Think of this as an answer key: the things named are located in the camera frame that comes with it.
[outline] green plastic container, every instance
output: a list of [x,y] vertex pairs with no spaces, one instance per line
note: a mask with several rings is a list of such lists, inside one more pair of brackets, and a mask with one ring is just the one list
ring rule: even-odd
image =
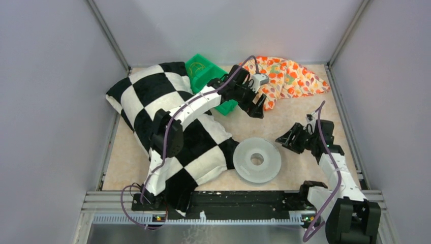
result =
[[[186,62],[187,74],[190,77],[190,85],[194,94],[200,92],[208,82],[214,78],[221,78],[226,74],[217,65],[211,63],[204,56],[196,54],[193,58]],[[218,112],[226,116],[230,113],[238,103],[235,100],[225,101],[215,107]]]

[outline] floral fabric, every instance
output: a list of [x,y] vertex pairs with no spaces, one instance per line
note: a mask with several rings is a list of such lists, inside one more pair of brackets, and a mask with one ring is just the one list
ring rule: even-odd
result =
[[[260,73],[269,77],[269,83],[260,87],[259,95],[266,94],[265,110],[274,108],[279,98],[307,97],[326,93],[331,90],[329,84],[320,79],[306,67],[288,59],[279,57],[257,57]],[[255,73],[255,62],[248,61],[244,68]]]

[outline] gray disc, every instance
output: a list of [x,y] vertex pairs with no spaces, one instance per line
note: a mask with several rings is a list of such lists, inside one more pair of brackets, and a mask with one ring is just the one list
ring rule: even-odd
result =
[[233,153],[236,172],[254,184],[274,179],[280,171],[282,157],[279,150],[262,138],[249,138],[241,142]]

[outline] checkered blanket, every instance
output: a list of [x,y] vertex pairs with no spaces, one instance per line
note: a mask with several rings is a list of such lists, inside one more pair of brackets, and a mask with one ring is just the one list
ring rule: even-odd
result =
[[[192,90],[183,62],[164,63],[139,71],[115,84],[106,99],[121,114],[135,138],[148,153],[155,113],[181,105]],[[184,147],[170,160],[165,185],[157,186],[164,200],[179,213],[190,206],[192,191],[227,169],[233,169],[238,144],[213,116],[203,114],[184,130]]]

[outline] beige tabletop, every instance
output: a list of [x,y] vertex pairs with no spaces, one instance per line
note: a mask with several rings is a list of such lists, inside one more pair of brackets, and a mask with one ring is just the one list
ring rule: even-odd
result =
[[[305,65],[319,77],[328,80],[323,65]],[[222,67],[227,72],[230,66]],[[241,142],[251,137],[261,137],[274,142],[276,138],[286,133],[295,122],[306,124],[305,115],[319,107],[325,100],[321,118],[331,120],[335,124],[334,144],[339,144],[346,156],[346,163],[356,181],[359,180],[353,163],[346,135],[340,120],[332,92],[310,97],[279,99],[273,110],[265,111],[263,119],[250,118],[238,106],[223,116],[216,110],[211,110],[215,120],[220,122],[233,139]],[[277,177],[263,186],[251,186],[242,181],[235,170],[227,170],[218,178],[196,188],[196,191],[241,191],[241,190],[298,190],[304,180],[328,181],[309,151],[298,155],[275,143],[282,156],[282,166]],[[108,170],[103,184],[103,190],[121,190],[133,182],[139,184],[145,181],[149,161],[146,153],[139,147],[132,131],[121,118],[118,124],[115,141],[112,148]]]

